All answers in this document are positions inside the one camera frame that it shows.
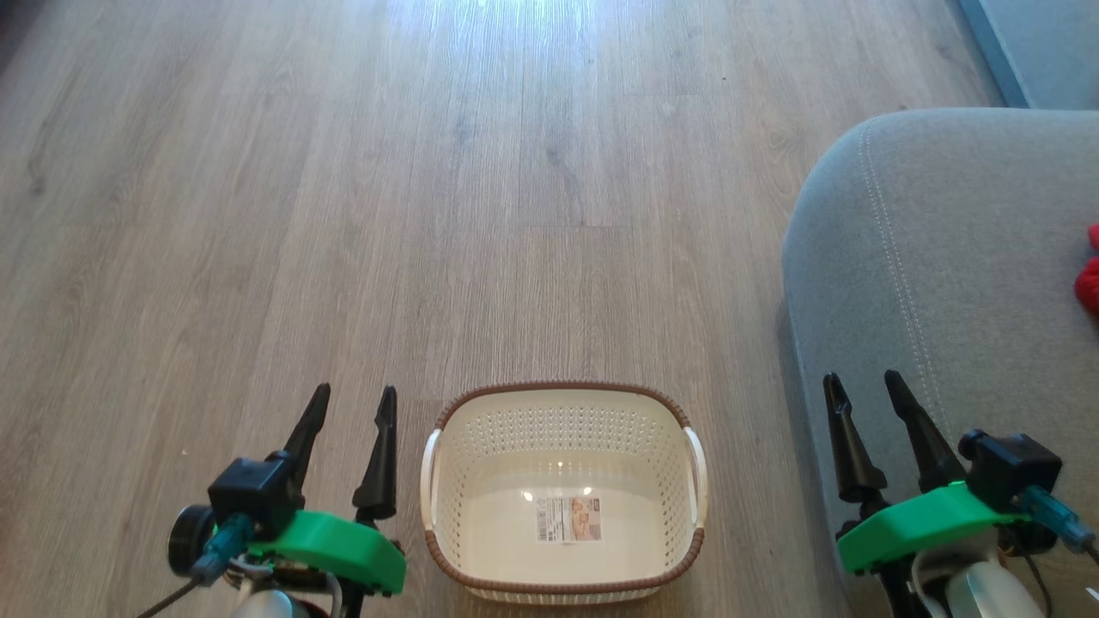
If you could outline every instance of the green bracket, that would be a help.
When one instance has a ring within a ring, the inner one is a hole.
[[[848,573],[869,571],[1013,521],[1030,521],[1030,516],[996,512],[957,481],[867,518],[840,538],[840,560]]]
[[[404,554],[381,532],[313,510],[299,510],[278,539],[253,541],[248,553],[274,553],[395,595],[404,589],[408,571]]]

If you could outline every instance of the red object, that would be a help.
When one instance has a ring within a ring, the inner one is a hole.
[[[1091,241],[1092,249],[1099,251],[1099,225],[1088,228],[1088,240]],[[1076,277],[1073,289],[1084,308],[1099,316],[1099,257],[1088,260],[1084,272]]]

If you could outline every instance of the white basket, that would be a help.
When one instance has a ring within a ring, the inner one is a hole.
[[[478,596],[537,605],[634,599],[679,577],[701,549],[708,492],[682,410],[602,383],[468,393],[443,412],[420,472],[443,572]],[[565,512],[540,518],[554,505]],[[588,540],[571,542],[574,522]],[[566,542],[554,542],[562,525]]]

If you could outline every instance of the sofa cushion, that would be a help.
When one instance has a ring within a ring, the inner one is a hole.
[[[919,493],[887,368],[948,441],[974,428],[1022,432],[1059,454],[1055,494],[1099,526],[1099,320],[1073,295],[1091,253],[1087,228],[1099,222],[1097,164],[1099,112],[1002,109],[880,117],[818,163],[782,267],[831,530],[856,507],[836,496],[828,372],[843,379],[889,478],[887,499]],[[1087,558],[1058,548],[1039,563],[1058,614],[1099,610],[1085,593],[1099,583]],[[869,578],[851,591],[866,615],[884,615]]]

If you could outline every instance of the sofa seam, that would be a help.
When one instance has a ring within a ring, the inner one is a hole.
[[[885,197],[881,192],[881,185],[878,181],[877,169],[874,166],[874,153],[870,150],[872,140],[872,129],[877,122],[877,119],[872,120],[866,128],[863,130],[863,136],[865,136],[865,152],[866,152],[866,163],[864,164],[863,174],[866,179],[866,190],[870,194],[870,183],[873,181],[873,192],[870,195],[870,203],[874,207],[875,219],[878,223],[878,233],[881,236],[881,246],[886,253],[886,260],[889,263],[889,274],[893,279],[893,291],[897,295],[897,301],[901,306],[901,311],[904,317],[906,327],[908,328],[909,344],[912,347],[912,354],[915,357],[917,371],[920,374],[920,383],[923,386],[924,400],[929,401],[932,409],[939,408],[940,419],[936,422],[940,424],[945,420],[945,407],[943,406],[942,396],[939,391],[939,382],[935,379],[934,366],[931,362],[931,352],[928,349],[926,338],[923,334],[923,328],[920,325],[920,317],[915,308],[915,299],[912,296],[912,288],[908,283],[908,275],[904,273],[904,262],[900,256],[900,247],[897,244],[897,236],[893,234],[892,220],[889,217],[889,210],[886,208]],[[863,140],[861,139],[859,144],[859,157],[863,153]],[[926,365],[926,375],[924,373],[924,365]],[[928,388],[928,382],[931,382],[931,389]],[[931,391],[934,391],[934,398],[931,397]]]

